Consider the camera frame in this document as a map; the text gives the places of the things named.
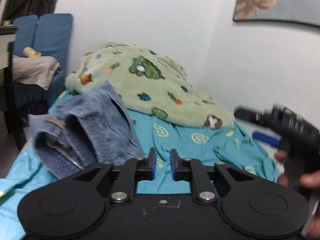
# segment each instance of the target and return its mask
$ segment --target finger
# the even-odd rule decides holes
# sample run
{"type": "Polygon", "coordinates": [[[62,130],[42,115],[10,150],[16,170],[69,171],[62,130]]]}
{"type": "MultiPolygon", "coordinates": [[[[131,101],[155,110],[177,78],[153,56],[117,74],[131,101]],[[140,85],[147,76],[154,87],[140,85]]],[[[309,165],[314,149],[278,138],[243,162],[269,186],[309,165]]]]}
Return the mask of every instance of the finger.
{"type": "Polygon", "coordinates": [[[303,174],[300,178],[300,183],[302,186],[307,188],[320,187],[320,171],[303,174]]]}
{"type": "Polygon", "coordinates": [[[308,229],[307,236],[310,238],[320,237],[320,217],[314,217],[308,229]]]}
{"type": "Polygon", "coordinates": [[[287,187],[289,185],[289,180],[288,180],[288,177],[284,174],[281,174],[279,177],[278,177],[278,184],[284,186],[284,187],[287,187]]]}
{"type": "Polygon", "coordinates": [[[283,162],[288,157],[288,154],[284,151],[278,151],[275,153],[275,159],[279,162],[283,162]]]}

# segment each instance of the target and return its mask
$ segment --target bed sheet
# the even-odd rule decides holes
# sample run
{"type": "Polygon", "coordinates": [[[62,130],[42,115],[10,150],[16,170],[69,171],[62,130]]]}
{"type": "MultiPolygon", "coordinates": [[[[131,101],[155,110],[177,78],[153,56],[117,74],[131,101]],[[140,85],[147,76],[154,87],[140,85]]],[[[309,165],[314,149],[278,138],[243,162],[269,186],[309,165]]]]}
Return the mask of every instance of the bed sheet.
{"type": "MultiPolygon", "coordinates": [[[[63,92],[49,113],[71,96],[68,91],[63,92]]],[[[275,161],[268,156],[268,153],[236,124],[233,129],[212,130],[172,125],[155,116],[136,111],[129,110],[129,116],[136,120],[135,130],[145,155],[148,155],[151,147],[157,150],[155,180],[139,182],[138,193],[190,192],[188,182],[172,180],[170,164],[172,148],[177,149],[181,158],[196,158],[204,165],[225,161],[271,181],[276,181],[280,174],[275,161]]],[[[56,178],[39,161],[32,145],[20,153],[7,177],[0,179],[0,240],[23,238],[24,231],[16,213],[19,201],[28,192],[54,181],[56,178]]]]}

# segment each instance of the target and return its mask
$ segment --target yellow plush toy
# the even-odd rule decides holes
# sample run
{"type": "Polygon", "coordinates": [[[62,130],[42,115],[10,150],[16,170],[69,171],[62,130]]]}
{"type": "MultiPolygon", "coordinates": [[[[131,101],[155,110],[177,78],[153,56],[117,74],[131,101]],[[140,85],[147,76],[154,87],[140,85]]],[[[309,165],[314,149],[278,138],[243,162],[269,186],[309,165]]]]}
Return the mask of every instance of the yellow plush toy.
{"type": "Polygon", "coordinates": [[[23,54],[26,57],[40,57],[42,56],[41,52],[36,52],[33,48],[31,47],[26,47],[23,50],[23,54]]]}

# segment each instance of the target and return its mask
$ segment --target folded denim jeans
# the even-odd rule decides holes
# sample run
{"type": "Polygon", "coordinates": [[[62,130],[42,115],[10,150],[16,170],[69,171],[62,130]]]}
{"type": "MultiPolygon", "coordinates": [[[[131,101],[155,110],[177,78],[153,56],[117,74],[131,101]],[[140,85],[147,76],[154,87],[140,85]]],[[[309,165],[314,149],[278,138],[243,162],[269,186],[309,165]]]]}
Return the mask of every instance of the folded denim jeans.
{"type": "Polygon", "coordinates": [[[76,95],[53,114],[30,116],[35,152],[58,179],[95,163],[121,165],[144,157],[121,98],[112,85],[76,95]]]}

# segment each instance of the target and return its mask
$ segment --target painting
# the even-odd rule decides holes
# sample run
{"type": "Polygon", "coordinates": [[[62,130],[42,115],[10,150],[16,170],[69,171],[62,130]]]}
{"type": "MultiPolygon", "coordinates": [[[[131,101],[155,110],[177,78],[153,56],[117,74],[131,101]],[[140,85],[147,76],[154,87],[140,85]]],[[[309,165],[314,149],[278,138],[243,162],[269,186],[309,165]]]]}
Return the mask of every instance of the painting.
{"type": "Polygon", "coordinates": [[[320,26],[320,0],[236,0],[234,21],[275,20],[320,26]]]}

